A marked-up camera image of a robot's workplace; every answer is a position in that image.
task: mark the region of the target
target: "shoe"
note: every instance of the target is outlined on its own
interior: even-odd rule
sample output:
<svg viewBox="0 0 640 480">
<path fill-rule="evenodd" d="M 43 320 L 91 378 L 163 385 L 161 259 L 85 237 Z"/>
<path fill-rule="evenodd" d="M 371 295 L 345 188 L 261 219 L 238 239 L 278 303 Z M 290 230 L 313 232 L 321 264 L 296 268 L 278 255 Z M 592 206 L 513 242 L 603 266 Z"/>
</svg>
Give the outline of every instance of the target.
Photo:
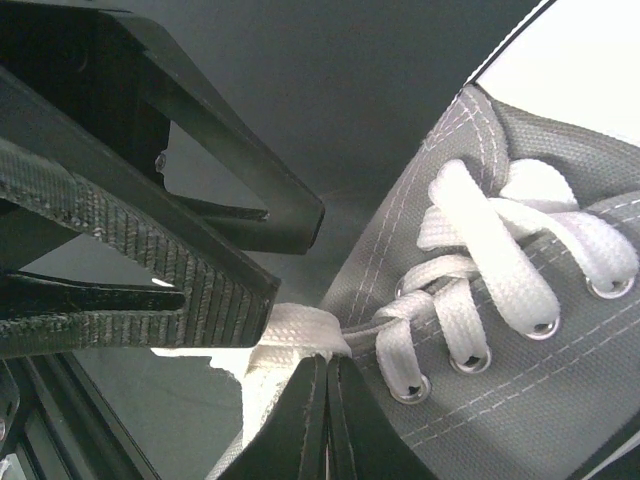
<svg viewBox="0 0 640 480">
<path fill-rule="evenodd" d="M 277 307 L 235 368 L 245 435 L 216 472 L 316 353 L 351 355 L 438 479 L 597 478 L 640 443 L 638 18 L 542 2 L 472 75 L 320 310 Z"/>
</svg>

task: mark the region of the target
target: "silver grommet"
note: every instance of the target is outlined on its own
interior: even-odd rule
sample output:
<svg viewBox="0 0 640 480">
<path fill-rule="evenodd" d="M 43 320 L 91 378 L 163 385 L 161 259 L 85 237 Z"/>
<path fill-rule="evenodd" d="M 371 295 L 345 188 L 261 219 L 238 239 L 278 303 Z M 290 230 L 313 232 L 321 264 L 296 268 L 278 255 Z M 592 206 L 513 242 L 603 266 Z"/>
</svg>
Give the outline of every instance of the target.
<svg viewBox="0 0 640 480">
<path fill-rule="evenodd" d="M 420 385 L 417 387 L 411 387 L 407 395 L 398 395 L 393 390 L 390 390 L 391 396 L 405 405 L 416 405 L 422 402 L 431 393 L 431 382 L 424 375 L 420 375 L 420 378 L 422 380 Z"/>
<path fill-rule="evenodd" d="M 596 298 L 602 298 L 604 300 L 615 300 L 616 298 L 620 298 L 625 296 L 627 293 L 631 291 L 633 286 L 636 283 L 636 277 L 631 277 L 629 280 L 625 282 L 615 282 L 613 286 L 613 290 L 610 292 L 603 292 L 598 289 L 591 280 L 587 278 L 587 290 Z"/>
<path fill-rule="evenodd" d="M 396 283 L 396 300 L 402 296 L 402 290 L 404 289 L 404 276 L 400 277 L 398 283 Z"/>
<path fill-rule="evenodd" d="M 560 317 L 548 324 L 536 325 L 531 333 L 523 334 L 529 340 L 547 340 L 553 337 L 560 329 Z"/>
<path fill-rule="evenodd" d="M 491 365 L 492 355 L 491 349 L 487 348 L 487 352 L 484 357 L 476 358 L 471 357 L 467 363 L 458 363 L 454 360 L 454 358 L 449 355 L 449 363 L 453 367 L 453 369 L 458 373 L 463 373 L 465 375 L 475 375 L 476 373 L 484 372 L 489 365 Z"/>
</svg>

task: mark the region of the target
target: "dark gray background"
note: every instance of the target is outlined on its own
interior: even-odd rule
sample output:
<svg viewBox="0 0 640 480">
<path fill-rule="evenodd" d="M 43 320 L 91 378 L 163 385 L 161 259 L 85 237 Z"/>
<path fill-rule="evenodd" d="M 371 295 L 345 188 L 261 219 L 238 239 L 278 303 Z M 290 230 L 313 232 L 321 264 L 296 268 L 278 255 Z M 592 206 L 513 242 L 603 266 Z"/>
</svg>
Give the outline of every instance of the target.
<svg viewBox="0 0 640 480">
<path fill-rule="evenodd" d="M 164 25 L 263 141 L 326 203 L 304 257 L 252 254 L 280 300 L 316 304 L 386 191 L 468 75 L 537 0 L 116 0 Z M 252 205 L 184 132 L 167 187 Z M 148 282 L 78 238 L 28 267 L 87 281 Z M 164 479 L 202 479 L 241 426 L 240 391 L 206 359 L 148 350 L 78 352 Z"/>
</svg>

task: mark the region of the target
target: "metal eyelet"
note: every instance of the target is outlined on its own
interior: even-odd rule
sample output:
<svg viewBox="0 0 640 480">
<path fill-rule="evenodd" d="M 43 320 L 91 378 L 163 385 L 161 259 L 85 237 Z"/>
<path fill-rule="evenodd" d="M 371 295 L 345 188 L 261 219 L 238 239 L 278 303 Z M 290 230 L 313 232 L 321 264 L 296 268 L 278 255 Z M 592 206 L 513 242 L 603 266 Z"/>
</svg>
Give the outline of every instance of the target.
<svg viewBox="0 0 640 480">
<path fill-rule="evenodd" d="M 556 318 L 553 322 L 548 324 L 536 325 L 531 333 L 525 333 L 522 336 L 529 340 L 547 340 L 553 337 L 560 330 L 560 317 Z"/>
<path fill-rule="evenodd" d="M 396 392 L 391 391 L 391 396 L 398 402 L 405 405 L 417 405 L 424 401 L 431 393 L 431 382 L 424 375 L 420 375 L 422 381 L 418 387 L 412 387 L 408 395 L 398 395 Z"/>
<path fill-rule="evenodd" d="M 610 292 L 603 292 L 596 288 L 596 286 L 591 283 L 591 280 L 587 278 L 587 290 L 596 298 L 602 298 L 604 300 L 615 300 L 616 298 L 620 298 L 629 293 L 633 286 L 636 283 L 636 277 L 631 277 L 629 280 L 625 282 L 615 282 L 614 288 Z"/>
<path fill-rule="evenodd" d="M 453 369 L 458 373 L 463 373 L 465 375 L 475 375 L 476 373 L 484 372 L 489 365 L 491 365 L 492 355 L 491 349 L 487 348 L 487 352 L 484 357 L 476 358 L 471 357 L 467 363 L 460 364 L 456 362 L 451 355 L 449 355 L 449 363 L 453 367 Z"/>
<path fill-rule="evenodd" d="M 398 283 L 396 283 L 396 300 L 402 296 L 402 290 L 404 289 L 404 276 L 400 277 Z"/>
</svg>

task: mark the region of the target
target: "shoelace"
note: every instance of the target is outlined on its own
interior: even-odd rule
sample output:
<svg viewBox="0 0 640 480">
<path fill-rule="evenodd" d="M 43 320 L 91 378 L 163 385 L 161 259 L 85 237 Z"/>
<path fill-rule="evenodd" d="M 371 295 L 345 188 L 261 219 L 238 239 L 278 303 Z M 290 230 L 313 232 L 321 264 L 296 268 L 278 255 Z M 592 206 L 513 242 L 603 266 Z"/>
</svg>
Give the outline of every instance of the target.
<svg viewBox="0 0 640 480">
<path fill-rule="evenodd" d="M 618 298 L 633 287 L 638 257 L 631 243 L 595 215 L 580 212 L 564 177 L 538 160 L 510 164 L 498 198 L 487 198 L 461 160 L 451 160 L 429 187 L 417 245 L 424 251 L 464 247 L 467 255 L 442 255 L 411 268 L 398 282 L 396 300 L 365 325 L 343 331 L 350 343 L 375 335 L 378 364 L 394 398 L 422 401 L 430 384 L 420 371 L 411 326 L 437 318 L 461 373 L 489 367 L 491 350 L 471 296 L 482 277 L 498 312 L 512 329 L 532 340 L 560 326 L 554 292 L 518 241 L 546 230 L 560 240 L 585 275 L 589 290 Z"/>
</svg>

